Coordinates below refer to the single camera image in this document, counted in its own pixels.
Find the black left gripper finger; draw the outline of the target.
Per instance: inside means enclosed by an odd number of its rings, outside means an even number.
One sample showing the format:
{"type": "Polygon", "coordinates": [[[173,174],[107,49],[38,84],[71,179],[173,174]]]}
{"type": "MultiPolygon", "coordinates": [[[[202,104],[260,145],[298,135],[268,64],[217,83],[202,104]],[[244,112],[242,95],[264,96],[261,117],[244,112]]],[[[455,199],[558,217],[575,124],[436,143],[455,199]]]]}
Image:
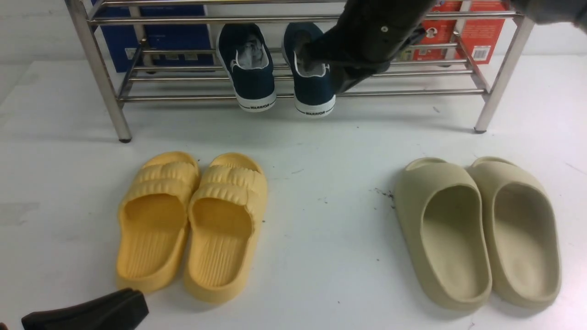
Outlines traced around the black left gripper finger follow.
{"type": "Polygon", "coordinates": [[[21,322],[26,330],[134,330],[147,315],[143,293],[125,288],[75,306],[30,313],[21,322]]]}

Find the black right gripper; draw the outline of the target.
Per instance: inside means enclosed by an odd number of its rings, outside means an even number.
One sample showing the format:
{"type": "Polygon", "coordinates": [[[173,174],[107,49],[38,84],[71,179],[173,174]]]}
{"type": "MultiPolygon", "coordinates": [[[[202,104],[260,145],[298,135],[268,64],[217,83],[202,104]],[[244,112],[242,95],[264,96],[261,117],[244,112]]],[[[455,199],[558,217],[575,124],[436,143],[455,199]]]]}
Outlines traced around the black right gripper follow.
{"type": "Polygon", "coordinates": [[[348,0],[333,28],[317,40],[296,41],[298,72],[329,66],[331,91],[342,94],[421,42],[422,22],[434,6],[434,0],[348,0]]]}

